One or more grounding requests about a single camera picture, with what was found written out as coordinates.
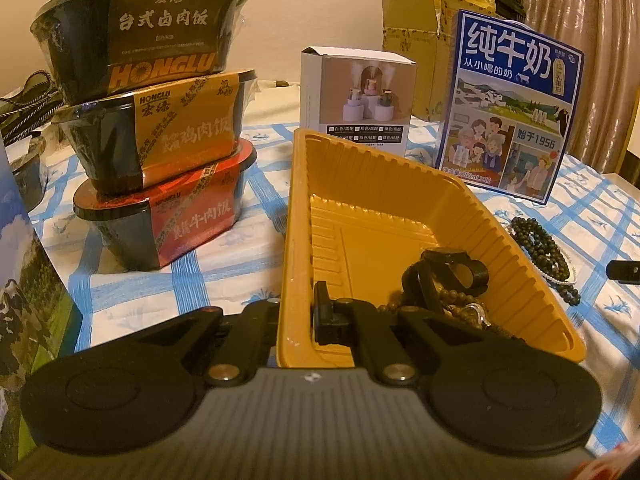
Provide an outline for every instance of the curtain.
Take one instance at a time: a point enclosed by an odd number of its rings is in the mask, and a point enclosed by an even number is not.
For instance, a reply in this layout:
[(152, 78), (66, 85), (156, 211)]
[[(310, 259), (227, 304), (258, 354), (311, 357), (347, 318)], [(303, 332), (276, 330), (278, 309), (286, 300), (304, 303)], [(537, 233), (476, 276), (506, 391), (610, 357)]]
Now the curtain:
[(527, 24), (585, 54), (568, 153), (613, 172), (640, 84), (640, 0), (524, 0)]

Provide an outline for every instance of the blue milk box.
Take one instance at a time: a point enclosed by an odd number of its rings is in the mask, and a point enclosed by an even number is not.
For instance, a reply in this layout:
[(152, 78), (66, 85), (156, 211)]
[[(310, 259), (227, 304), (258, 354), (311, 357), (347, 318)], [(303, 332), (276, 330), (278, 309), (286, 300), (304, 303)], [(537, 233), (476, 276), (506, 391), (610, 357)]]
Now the blue milk box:
[(545, 204), (574, 119), (584, 54), (515, 22), (460, 10), (436, 167)]

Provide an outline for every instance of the humidifier box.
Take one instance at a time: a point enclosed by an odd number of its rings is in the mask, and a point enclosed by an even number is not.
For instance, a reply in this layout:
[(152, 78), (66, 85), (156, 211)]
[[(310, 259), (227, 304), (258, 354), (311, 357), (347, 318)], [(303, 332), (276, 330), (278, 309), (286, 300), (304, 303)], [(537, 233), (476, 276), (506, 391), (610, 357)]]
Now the humidifier box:
[(404, 156), (415, 63), (377, 50), (302, 51), (300, 126)]

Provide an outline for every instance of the yellow plastic tray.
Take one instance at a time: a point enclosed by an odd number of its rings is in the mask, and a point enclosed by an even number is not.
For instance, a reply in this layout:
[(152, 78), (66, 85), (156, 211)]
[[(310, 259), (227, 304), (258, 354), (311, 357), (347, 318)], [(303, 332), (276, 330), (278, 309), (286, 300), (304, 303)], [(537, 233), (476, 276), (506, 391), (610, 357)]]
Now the yellow plastic tray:
[(489, 269), (489, 319), (574, 362), (584, 343), (529, 259), (454, 176), (311, 130), (294, 133), (277, 359), (350, 367), (350, 350), (313, 340), (313, 286), (387, 304), (425, 248), (464, 249)]

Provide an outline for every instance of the blue plaid tablecloth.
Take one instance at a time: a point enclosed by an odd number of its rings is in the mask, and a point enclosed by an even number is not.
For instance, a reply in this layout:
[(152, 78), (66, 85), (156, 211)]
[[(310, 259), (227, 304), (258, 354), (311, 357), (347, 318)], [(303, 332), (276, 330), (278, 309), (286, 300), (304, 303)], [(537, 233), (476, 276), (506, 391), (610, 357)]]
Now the blue plaid tablecloth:
[[(100, 234), (76, 218), (72, 199), (86, 175), (69, 151), (50, 167), (43, 202), (31, 219), (83, 314), (78, 349), (123, 336), (205, 305), (227, 314), (280, 295), (295, 123), (245, 127), (258, 150), (248, 170), (243, 212), (230, 231), (158, 272), (127, 272)], [(431, 164), (436, 124), (414, 120), (406, 156)], [(587, 347), (603, 411), (589, 447), (596, 454), (640, 436), (640, 288), (607, 281), (609, 260), (640, 260), (640, 205), (618, 186), (565, 156), (546, 206), (472, 188), (503, 225), (536, 218), (561, 243), (577, 271), (582, 303), (567, 314)]]

